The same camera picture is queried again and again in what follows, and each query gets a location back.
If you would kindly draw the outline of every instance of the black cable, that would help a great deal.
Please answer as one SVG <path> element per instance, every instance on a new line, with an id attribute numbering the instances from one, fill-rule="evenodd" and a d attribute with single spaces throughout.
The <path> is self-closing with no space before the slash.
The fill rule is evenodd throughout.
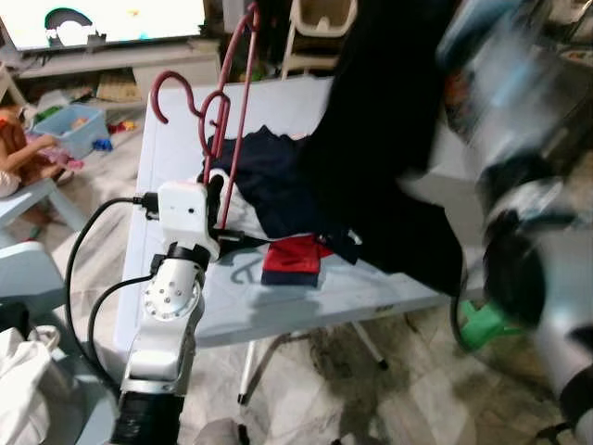
<path id="1" fill-rule="evenodd" d="M 109 295 L 111 295 L 116 290 L 121 289 L 122 287 L 125 287 L 125 286 L 135 285 L 137 283 L 142 283 L 144 281 L 148 281 L 153 276 L 154 276 L 153 274 L 150 274 L 147 276 L 140 276 L 138 278 L 132 278 L 130 280 L 126 280 L 126 281 L 122 281 L 121 283 L 117 283 L 116 285 L 113 285 L 108 290 L 103 292 L 103 294 L 101 294 L 101 297 L 99 297 L 97 299 L 97 301 L 95 301 L 95 303 L 93 304 L 93 308 L 91 309 L 91 314 L 89 315 L 89 323 L 87 326 L 87 336 L 86 336 L 86 341 L 87 341 L 88 347 L 89 347 L 89 355 L 91 356 L 91 359 L 95 363 L 98 363 L 99 365 L 101 365 L 99 357 L 96 353 L 96 346 L 95 346 L 95 320 L 96 320 L 96 315 L 99 313 L 99 309 L 101 309 L 101 305 L 107 299 L 107 297 L 109 297 Z"/>
<path id="2" fill-rule="evenodd" d="M 66 323 L 68 329 L 72 333 L 74 344 L 79 350 L 82 359 L 87 363 L 87 365 L 91 368 L 91 370 L 95 371 L 97 376 L 108 386 L 108 388 L 113 392 L 113 394 L 118 398 L 120 396 L 120 386 L 111 378 L 111 375 L 107 373 L 105 368 L 101 365 L 100 362 L 94 362 L 91 357 L 87 354 L 86 350 L 82 346 L 81 341 L 78 339 L 76 335 L 76 330 L 74 329 L 74 322 L 72 321 L 72 305 L 70 301 L 70 288 L 72 285 L 72 271 L 74 268 L 74 260 L 76 258 L 76 254 L 78 253 L 78 249 L 84 240 L 84 237 L 88 234 L 89 230 L 95 223 L 95 221 L 101 216 L 101 214 L 110 206 L 120 203 L 120 202 L 127 202 L 131 204 L 140 204 L 141 198 L 139 197 L 116 197 L 114 199 L 110 199 L 107 202 L 104 202 L 99 206 L 99 208 L 93 213 L 93 216 L 89 219 L 89 221 L 84 225 L 81 232 L 79 233 L 74 245 L 72 246 L 72 250 L 70 251 L 70 255 L 68 257 L 68 265 L 66 266 L 66 277 L 64 279 L 64 287 L 66 288 L 66 303 L 64 305 L 65 313 L 66 313 Z"/>

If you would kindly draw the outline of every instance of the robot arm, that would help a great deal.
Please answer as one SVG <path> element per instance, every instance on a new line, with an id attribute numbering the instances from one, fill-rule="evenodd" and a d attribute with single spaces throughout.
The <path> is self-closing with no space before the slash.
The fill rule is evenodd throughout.
<path id="1" fill-rule="evenodd" d="M 177 443 L 196 351 L 194 332 L 204 313 L 205 271 L 220 251 L 209 234 L 208 191 L 202 184 L 165 183 L 158 207 L 150 212 L 158 214 L 170 247 L 143 295 L 140 327 L 121 383 L 114 444 Z"/>
<path id="2" fill-rule="evenodd" d="M 446 70 L 473 58 L 472 99 L 483 111 L 469 145 L 487 295 L 530 329 L 564 416 L 593 444 L 593 210 L 574 207 L 548 159 L 554 143 L 591 133 L 593 82 L 590 71 L 533 51 L 546 2 L 513 20 L 523 3 L 467 0 L 437 58 Z"/>

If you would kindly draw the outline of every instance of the television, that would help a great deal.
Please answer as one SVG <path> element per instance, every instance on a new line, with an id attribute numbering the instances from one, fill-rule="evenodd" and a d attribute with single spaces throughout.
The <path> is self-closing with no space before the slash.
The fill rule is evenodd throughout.
<path id="1" fill-rule="evenodd" d="M 19 51 L 120 45 L 199 35 L 203 0 L 0 0 Z"/>

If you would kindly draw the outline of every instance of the white table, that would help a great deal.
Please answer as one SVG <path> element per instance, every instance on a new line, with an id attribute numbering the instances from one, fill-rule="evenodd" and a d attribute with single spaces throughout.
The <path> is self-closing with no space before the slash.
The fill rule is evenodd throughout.
<path id="1" fill-rule="evenodd" d="M 324 108 L 329 80 L 297 78 L 252 85 L 247 108 L 246 133 L 266 124 L 277 134 L 311 133 Z M 211 88 L 195 88 L 201 103 Z M 236 137 L 241 85 L 225 89 L 232 100 L 227 137 Z M 186 108 L 181 90 L 161 92 L 161 108 L 169 125 L 157 121 L 148 109 L 137 191 L 155 191 L 164 181 L 187 179 L 201 170 L 196 120 Z M 440 177 L 467 180 L 462 168 L 463 145 L 450 133 L 437 137 L 435 168 Z M 464 197 L 455 197 L 464 201 Z M 124 278 L 146 275 L 155 253 L 163 253 L 157 222 L 148 222 L 140 210 L 132 216 Z M 247 342 L 252 339 L 341 324 L 442 304 L 448 298 L 403 273 L 386 275 L 364 261 L 352 266 L 333 255 L 322 261 L 319 288 L 263 286 L 261 266 L 267 246 L 242 251 L 210 264 L 205 283 L 206 312 L 196 330 L 199 348 Z M 480 261 L 479 246 L 466 246 L 469 263 Z M 480 292 L 482 276 L 469 288 Z M 114 343 L 126 354 L 139 320 L 142 286 L 127 287 L 120 294 Z"/>

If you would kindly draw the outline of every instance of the toy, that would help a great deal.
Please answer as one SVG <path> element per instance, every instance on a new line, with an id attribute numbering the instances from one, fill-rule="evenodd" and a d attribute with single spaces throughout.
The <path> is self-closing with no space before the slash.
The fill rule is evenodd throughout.
<path id="1" fill-rule="evenodd" d="M 88 121 L 88 119 L 86 119 L 86 118 L 78 118 L 76 121 L 74 121 L 70 125 L 70 129 L 76 130 L 77 128 L 82 127 L 87 121 Z"/>
<path id="2" fill-rule="evenodd" d="M 132 130 L 135 130 L 136 128 L 138 128 L 138 124 L 134 121 L 121 121 L 120 123 L 107 125 L 109 134 L 130 132 Z"/>
<path id="3" fill-rule="evenodd" d="M 70 170 L 72 172 L 80 170 L 84 167 L 84 161 L 77 160 L 73 158 L 66 148 L 60 148 L 58 146 L 53 146 L 49 148 L 44 148 L 38 152 L 40 155 L 44 156 L 50 162 L 57 164 L 63 167 L 66 170 Z"/>
<path id="4" fill-rule="evenodd" d="M 97 139 L 93 142 L 93 148 L 97 151 L 113 151 L 113 145 L 109 139 Z"/>

